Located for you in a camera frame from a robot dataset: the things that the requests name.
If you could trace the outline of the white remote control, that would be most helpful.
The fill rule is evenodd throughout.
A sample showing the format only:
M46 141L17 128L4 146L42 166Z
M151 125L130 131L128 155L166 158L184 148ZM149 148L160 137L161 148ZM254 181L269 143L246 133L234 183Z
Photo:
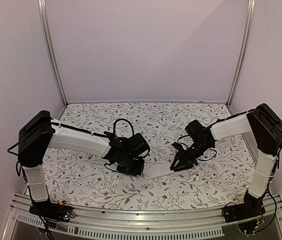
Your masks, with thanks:
M155 178L168 176L173 173L174 171L170 169L170 166L165 164L158 164L145 167L142 176L145 180L152 180Z

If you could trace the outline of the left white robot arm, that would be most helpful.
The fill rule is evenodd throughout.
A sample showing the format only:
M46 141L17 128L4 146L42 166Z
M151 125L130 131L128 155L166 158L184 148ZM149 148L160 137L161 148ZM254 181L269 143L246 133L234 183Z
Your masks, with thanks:
M131 176L142 175L145 157L150 146L140 133L130 137L118 137L116 132L94 133L54 119L50 112L42 110L19 131L18 142L8 148L18 151L15 155L24 170L31 199L35 208L44 217L55 213L55 206L49 202L49 193L43 173L43 158L48 148L79 151L106 159L117 164L116 171Z

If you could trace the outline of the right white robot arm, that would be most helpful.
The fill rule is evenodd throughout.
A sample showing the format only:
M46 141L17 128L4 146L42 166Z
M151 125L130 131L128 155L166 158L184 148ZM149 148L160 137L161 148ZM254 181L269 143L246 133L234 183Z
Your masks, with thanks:
M232 136L243 135L255 157L255 171L251 184L246 191L247 200L240 206L239 213L243 218L250 218L259 209L256 200L262 199L268 190L279 167L282 151L282 120L271 109L262 103L253 109L237 113L227 118L204 126L198 120L191 121L185 128L186 135L192 139L192 145L184 148L181 143L174 142L177 150L170 166L173 172L188 170L198 164L199 157L217 141Z

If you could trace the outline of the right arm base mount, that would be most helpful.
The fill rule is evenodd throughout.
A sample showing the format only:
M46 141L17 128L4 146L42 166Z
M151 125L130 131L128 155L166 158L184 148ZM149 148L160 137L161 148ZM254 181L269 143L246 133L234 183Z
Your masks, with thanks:
M265 214L262 199L245 199L243 203L226 205L221 212L226 223L241 221Z

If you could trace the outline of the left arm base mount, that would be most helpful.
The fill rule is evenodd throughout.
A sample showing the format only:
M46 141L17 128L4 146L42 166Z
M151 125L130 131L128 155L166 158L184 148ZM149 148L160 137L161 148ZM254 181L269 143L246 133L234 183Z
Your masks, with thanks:
M43 202L32 202L29 212L53 222L69 222L76 216L74 209L67 205L66 201L58 203L51 202L49 199Z

